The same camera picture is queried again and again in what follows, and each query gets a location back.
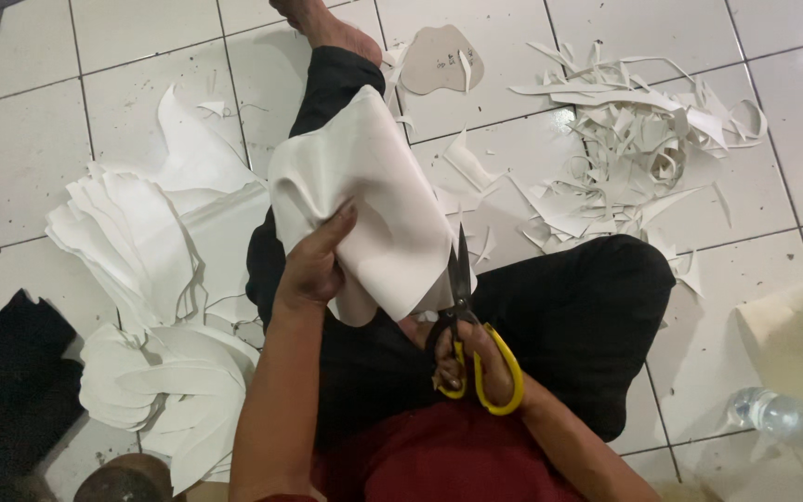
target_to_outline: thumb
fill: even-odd
[[[324,224],[309,235],[312,249],[319,255],[332,252],[358,222],[358,207],[353,198],[342,203]]]

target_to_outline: foot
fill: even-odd
[[[383,51],[358,28],[334,17],[322,0],[270,0],[272,7],[300,30],[311,48],[334,46],[352,51],[376,66],[383,63]]]

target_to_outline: black fabric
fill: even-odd
[[[0,499],[82,415],[82,365],[61,359],[76,332],[50,304],[18,291],[0,311]]]
[[[364,85],[385,88],[373,63],[336,47],[315,49],[291,136],[322,127]],[[247,295],[267,329],[284,271],[271,211],[252,234],[247,269]],[[630,236],[597,238],[478,280],[474,313],[496,327],[522,368],[600,438],[617,438],[625,427],[627,389],[675,284],[659,251]],[[389,416],[444,399],[433,390],[433,360],[382,310],[361,328],[341,324],[328,311],[320,364],[321,450]]]

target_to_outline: leg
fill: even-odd
[[[309,80],[290,136],[323,127],[365,85],[384,92],[376,42],[334,18],[321,0],[272,4],[309,37],[313,50]],[[284,245],[274,215],[257,228],[247,252],[246,294],[268,327],[277,284],[284,272]],[[325,449],[350,434],[405,410],[439,399],[430,381],[432,361],[384,312],[366,326],[341,324],[328,312],[321,345],[316,445]]]
[[[625,396],[675,285],[665,258],[630,236],[479,275],[474,312],[495,326],[523,370],[610,441]]]

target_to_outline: hand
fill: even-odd
[[[340,291],[344,282],[336,260],[336,246],[358,221],[358,208],[349,199],[318,229],[309,234],[287,255],[284,275],[277,286],[275,300],[287,306],[315,304],[321,308]]]
[[[464,321],[458,321],[458,335],[463,342],[464,354],[473,358],[473,353],[476,352],[482,359],[482,382],[485,397],[493,405],[507,405],[513,398],[513,376],[492,336],[481,325],[473,325]],[[439,341],[435,344],[435,361],[437,367],[435,375],[433,375],[433,382],[448,389],[459,389],[464,369],[454,358],[451,328],[439,335]]]

